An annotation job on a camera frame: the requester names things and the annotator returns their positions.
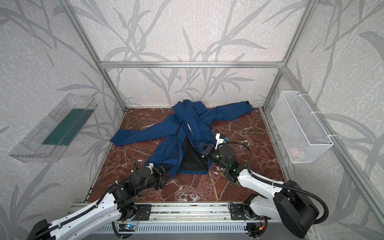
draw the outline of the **metal vent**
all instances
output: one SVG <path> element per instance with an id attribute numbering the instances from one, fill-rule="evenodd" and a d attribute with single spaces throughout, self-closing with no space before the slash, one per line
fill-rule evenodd
<path id="1" fill-rule="evenodd" d="M 237 223 L 139 223 L 135 233 L 243 233 L 244 225 Z M 111 224 L 93 233 L 113 233 Z"/>

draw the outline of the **blue jacket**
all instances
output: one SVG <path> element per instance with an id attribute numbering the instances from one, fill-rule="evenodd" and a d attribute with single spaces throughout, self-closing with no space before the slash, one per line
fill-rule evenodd
<path id="1" fill-rule="evenodd" d="M 201 154 L 200 142 L 216 144 L 210 128 L 214 120 L 234 120 L 244 113 L 253 111 L 252 106 L 247 102 L 232 103 L 208 110 L 200 101 L 191 102 L 190 100 L 178 102 L 172 109 L 174 114 L 142 131 L 119 129 L 111 142 L 119 146 L 167 136 L 146 161 L 147 163 L 152 162 L 155 166 L 160 163 L 171 165 L 172 168 L 168 173 L 173 177 L 176 173 L 207 174 L 212 163 L 210 160 L 208 160 L 208 168 L 204 171 L 179 170 L 184 157 L 183 142 L 186 136 L 193 148 Z"/>

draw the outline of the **mounting plate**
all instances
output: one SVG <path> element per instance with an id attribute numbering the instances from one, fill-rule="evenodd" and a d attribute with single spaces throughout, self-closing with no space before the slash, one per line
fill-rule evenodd
<path id="1" fill-rule="evenodd" d="M 140 214 L 140 219 L 139 219 L 139 214 L 136 214 L 131 220 L 132 221 L 148 221 L 149 220 L 149 215 L 151 214 L 151 204 L 137 204 L 137 211 Z"/>
<path id="2" fill-rule="evenodd" d="M 250 220 L 245 216 L 243 204 L 230 204 L 229 210 L 231 211 L 232 220 Z M 256 216 L 253 220 L 261 220 L 261 218 L 260 216 Z"/>

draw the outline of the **aluminum frame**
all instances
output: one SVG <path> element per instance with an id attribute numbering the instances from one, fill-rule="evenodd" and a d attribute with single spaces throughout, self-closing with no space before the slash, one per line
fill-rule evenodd
<path id="1" fill-rule="evenodd" d="M 283 62 L 140 62 L 106 61 L 100 63 L 106 68 L 281 68 Z"/>
<path id="2" fill-rule="evenodd" d="M 260 112 L 262 114 L 264 124 L 266 126 L 266 130 L 268 132 L 269 138 L 271 139 L 273 149 L 275 150 L 277 161 L 279 162 L 279 165 L 281 167 L 281 171 L 283 172 L 283 177 L 285 182 L 291 179 L 291 175 L 289 174 L 288 168 L 285 164 L 283 153 L 281 152 L 279 146 L 277 145 L 277 141 L 275 138 L 275 135 L 273 134 L 272 128 L 269 124 L 268 118 L 262 108 L 260 108 Z"/>
<path id="3" fill-rule="evenodd" d="M 297 29 L 295 31 L 295 34 L 293 35 L 292 41 L 289 44 L 287 52 L 285 53 L 285 56 L 284 56 L 284 58 L 282 60 L 282 62 L 283 62 L 283 66 L 282 67 L 285 67 L 287 65 L 288 61 L 290 60 L 290 58 L 292 57 L 292 54 L 293 54 L 297 44 L 299 43 L 305 28 L 307 27 L 310 19 L 312 18 L 312 15 L 313 15 L 314 10 L 315 10 L 315 8 L 316 8 L 318 3 L 319 3 L 319 0 L 309 0 L 308 1 L 307 6 L 306 6 L 306 8 L 304 10 L 303 16 L 302 16 L 302 18 L 300 20 L 300 23 L 297 26 Z M 281 75 L 282 75 L 281 68 L 279 68 L 279 72 L 277 73 L 276 78 L 275 78 L 275 80 L 274 80 L 274 82 L 272 84 L 272 87 L 269 90 L 269 93 L 267 95 L 267 98 L 265 99 L 265 102 L 264 102 L 264 105 L 263 105 L 263 109 L 266 108 L 266 106 L 268 105 L 269 101 L 271 100 L 273 92 L 275 91 L 275 89 L 279 85 L 280 79 L 281 79 Z"/>
<path id="4" fill-rule="evenodd" d="M 121 125 L 122 121 L 124 120 L 124 117 L 125 117 L 126 113 L 127 112 L 124 111 L 124 114 L 121 116 L 121 119 L 119 120 L 119 123 L 118 123 L 119 126 Z M 94 187 L 94 185 L 96 183 L 97 177 L 100 174 L 101 168 L 103 167 L 104 162 L 107 159 L 107 156 L 108 156 L 109 151 L 111 150 L 112 146 L 113 146 L 113 143 L 108 142 L 107 148 L 104 151 L 103 157 L 101 158 L 101 162 L 100 162 L 99 166 L 96 169 L 95 175 L 92 177 L 92 180 L 89 182 L 89 185 L 87 186 L 87 192 L 86 192 L 86 194 L 85 194 L 85 196 L 83 198 L 84 199 L 83 203 L 87 202 L 89 196 L 91 195 L 91 190 L 93 189 L 93 187 Z"/>
<path id="5" fill-rule="evenodd" d="M 88 36 L 86 35 L 86 33 L 83 29 L 83 26 L 81 25 L 79 19 L 77 18 L 76 13 L 74 12 L 72 5 L 70 4 L 69 0 L 58 0 L 58 1 L 59 1 L 61 9 L 63 10 L 63 13 L 68 17 L 68 19 L 71 22 L 76 33 L 79 35 L 80 40 L 83 42 L 85 48 L 87 49 L 89 55 L 91 56 L 91 59 L 93 60 L 94 64 L 96 65 L 96 68 L 99 70 L 100 74 L 102 75 L 107 86 L 112 91 L 113 96 L 115 96 L 115 98 L 118 101 L 118 103 L 120 104 L 120 106 L 123 108 L 123 110 L 125 110 L 126 107 L 125 107 L 123 99 L 120 97 L 120 95 L 117 92 L 111 79 L 108 77 L 106 72 L 100 66 L 100 60 L 96 54 L 96 51 L 92 47 L 91 41 L 89 40 Z"/>
<path id="6" fill-rule="evenodd" d="M 313 112 L 317 114 L 317 118 L 321 125 L 324 127 L 325 131 L 330 135 L 336 135 L 333 128 L 330 126 L 328 121 L 321 114 L 319 109 L 313 103 L 311 98 L 306 95 L 305 90 L 301 84 L 297 81 L 293 73 L 286 67 L 282 69 L 283 76 L 287 79 L 291 87 L 300 92 L 302 97 L 308 103 L 309 107 Z M 371 207 L 373 213 L 378 218 L 381 225 L 384 227 L 384 200 L 381 195 L 378 193 L 376 188 L 372 185 L 371 181 L 365 175 L 363 170 L 356 163 L 355 159 L 352 157 L 348 149 L 345 147 L 341 139 L 337 136 L 331 136 L 333 141 L 333 151 L 335 152 L 337 158 L 339 159 L 341 165 L 344 167 L 345 171 L 348 173 L 350 178 L 356 187 L 360 190 L 362 197 L 367 202 L 369 207 Z"/>

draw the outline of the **green mat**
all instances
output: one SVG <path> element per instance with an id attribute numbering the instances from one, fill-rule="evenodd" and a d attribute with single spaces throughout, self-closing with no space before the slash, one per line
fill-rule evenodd
<path id="1" fill-rule="evenodd" d="M 55 127 L 55 129 L 51 132 L 51 134 L 49 134 L 49 136 L 44 140 L 42 144 L 57 145 L 60 143 L 61 145 L 69 146 L 78 131 L 80 131 L 83 125 L 87 122 L 93 111 L 93 109 L 72 109 L 70 113 L 68 113 L 68 115 L 59 123 L 59 125 Z"/>

